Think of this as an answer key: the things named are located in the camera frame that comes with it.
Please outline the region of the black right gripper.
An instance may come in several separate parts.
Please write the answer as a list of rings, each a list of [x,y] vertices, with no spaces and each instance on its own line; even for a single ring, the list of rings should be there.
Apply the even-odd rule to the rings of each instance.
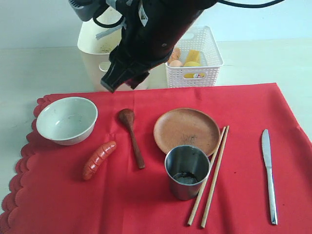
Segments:
[[[122,84],[132,90],[164,63],[174,46],[204,10],[215,0],[110,0],[108,5],[125,18],[119,49],[109,59],[111,65],[100,84],[113,93]],[[136,76],[133,69],[142,74]]]

